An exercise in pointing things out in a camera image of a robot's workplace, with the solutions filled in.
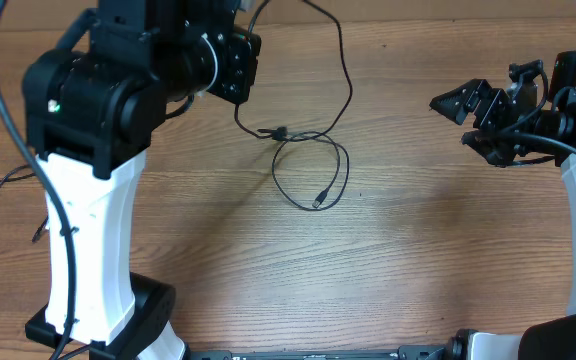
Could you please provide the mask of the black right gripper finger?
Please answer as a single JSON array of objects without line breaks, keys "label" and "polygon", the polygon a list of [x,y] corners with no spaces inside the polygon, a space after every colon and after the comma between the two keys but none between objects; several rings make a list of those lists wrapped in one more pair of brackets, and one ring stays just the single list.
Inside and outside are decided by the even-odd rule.
[{"label": "black right gripper finger", "polygon": [[429,106],[457,125],[462,125],[468,114],[474,113],[488,95],[488,82],[472,79],[460,87],[434,97]]},{"label": "black right gripper finger", "polygon": [[509,167],[514,164],[515,143],[503,134],[467,132],[463,134],[461,143],[474,150],[489,165]]}]

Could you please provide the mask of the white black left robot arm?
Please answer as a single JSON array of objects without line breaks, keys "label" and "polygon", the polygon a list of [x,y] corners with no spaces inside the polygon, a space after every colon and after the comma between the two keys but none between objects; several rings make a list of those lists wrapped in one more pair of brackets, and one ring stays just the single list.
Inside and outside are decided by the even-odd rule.
[{"label": "white black left robot arm", "polygon": [[153,131],[211,93],[244,103],[259,36],[235,18],[250,3],[103,0],[27,70],[27,140],[52,186],[49,301],[25,326],[93,359],[185,359],[170,317],[175,289],[129,268],[134,200]]}]

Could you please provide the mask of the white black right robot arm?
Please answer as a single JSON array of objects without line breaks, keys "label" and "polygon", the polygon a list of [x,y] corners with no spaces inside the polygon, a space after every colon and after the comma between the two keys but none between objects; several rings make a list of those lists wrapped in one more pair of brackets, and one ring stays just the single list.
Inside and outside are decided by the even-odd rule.
[{"label": "white black right robot arm", "polygon": [[[542,61],[513,63],[507,89],[472,79],[430,101],[430,108],[461,125],[470,147],[495,167],[554,162],[561,171],[571,219],[572,285],[565,316],[529,327],[520,335],[459,330],[429,353],[431,359],[576,359],[576,50],[557,55],[552,74]],[[528,159],[528,154],[535,159]]]}]

